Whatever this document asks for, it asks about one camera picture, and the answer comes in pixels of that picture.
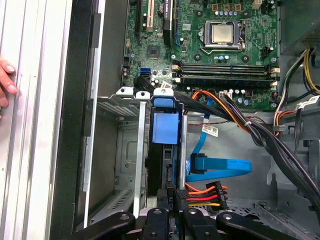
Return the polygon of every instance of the orange wire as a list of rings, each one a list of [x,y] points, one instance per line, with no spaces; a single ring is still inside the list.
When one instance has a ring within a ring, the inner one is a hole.
[[[280,120],[284,115],[293,114],[293,113],[295,113],[295,112],[296,112],[296,111],[290,110],[290,111],[283,111],[283,112],[279,113],[279,114],[276,116],[276,118],[275,118],[275,125],[276,125],[276,126],[279,126],[279,120]]]
[[[204,90],[198,90],[198,92],[200,93],[203,93],[211,98],[214,99],[214,101],[216,103],[218,103],[229,115],[230,117],[233,119],[233,121],[240,127],[242,128],[243,130],[245,130],[246,132],[248,132],[248,130],[242,126],[242,124],[237,121],[236,117],[234,116],[234,114],[232,112],[230,112],[230,110],[228,109],[228,107],[219,99],[217,98],[215,95],[213,95],[211,92],[208,92],[208,91],[204,91]]]
[[[212,186],[212,187],[209,187],[208,189],[205,189],[205,190],[199,190],[199,189],[196,189],[195,187],[191,186],[190,184],[188,183],[185,183],[185,185],[190,188],[191,190],[193,190],[192,192],[189,192],[189,195],[198,195],[198,194],[206,194],[207,192],[210,192],[211,190],[215,189],[216,187],[215,186]],[[227,187],[226,186],[222,186],[222,189],[223,190],[226,190]]]

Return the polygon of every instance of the white label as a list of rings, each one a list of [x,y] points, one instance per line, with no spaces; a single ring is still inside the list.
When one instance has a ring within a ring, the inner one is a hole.
[[[308,101],[304,101],[298,106],[298,109],[303,109],[308,104]]]
[[[191,31],[191,24],[182,24],[182,30],[183,31]]]
[[[162,88],[162,89],[172,89],[172,87],[173,86],[170,83],[168,83],[166,81],[162,81],[160,88]]]
[[[320,98],[320,96],[313,96],[309,99],[309,101],[307,102],[306,105],[310,105],[310,104],[316,104],[318,102],[318,99]]]
[[[202,132],[207,133],[214,137],[218,137],[219,129],[214,126],[203,125]]]

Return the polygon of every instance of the red wire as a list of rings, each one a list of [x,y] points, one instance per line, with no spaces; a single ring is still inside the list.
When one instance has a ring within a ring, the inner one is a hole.
[[[213,195],[213,196],[209,196],[209,197],[197,197],[197,198],[187,198],[187,201],[209,201],[212,199],[216,199],[218,197],[218,195]]]

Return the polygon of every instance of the yellow wire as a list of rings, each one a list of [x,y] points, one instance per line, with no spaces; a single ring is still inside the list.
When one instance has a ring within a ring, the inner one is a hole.
[[[189,207],[200,207],[200,206],[215,206],[215,207],[220,207],[221,204],[219,204],[219,203],[211,203],[211,202],[206,202],[206,203],[189,203]]]
[[[305,76],[307,81],[309,82],[309,84],[311,85],[311,87],[320,94],[320,90],[316,87],[316,85],[313,83],[312,81],[312,77],[310,74],[310,68],[309,68],[309,56],[310,56],[310,52],[311,49],[308,49],[307,52],[304,55],[304,72],[305,72]]]

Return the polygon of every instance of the blue plastic latch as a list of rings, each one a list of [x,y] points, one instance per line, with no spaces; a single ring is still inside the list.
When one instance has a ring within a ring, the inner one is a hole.
[[[152,142],[155,144],[177,144],[178,124],[178,113],[156,112],[153,118]]]
[[[174,100],[170,98],[156,98],[153,101],[153,106],[172,109],[174,107]]]

